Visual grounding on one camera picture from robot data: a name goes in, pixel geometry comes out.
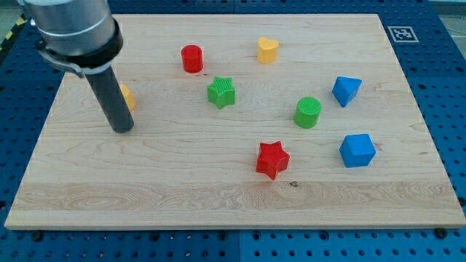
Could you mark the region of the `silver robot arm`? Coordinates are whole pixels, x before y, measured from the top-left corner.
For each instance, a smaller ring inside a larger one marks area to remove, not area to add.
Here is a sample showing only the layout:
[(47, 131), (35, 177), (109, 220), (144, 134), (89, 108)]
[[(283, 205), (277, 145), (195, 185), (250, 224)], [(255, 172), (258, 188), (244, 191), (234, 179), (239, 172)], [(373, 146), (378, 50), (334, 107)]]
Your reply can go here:
[(41, 34), (39, 54), (53, 67), (82, 78), (110, 68), (123, 38), (106, 0), (18, 0)]

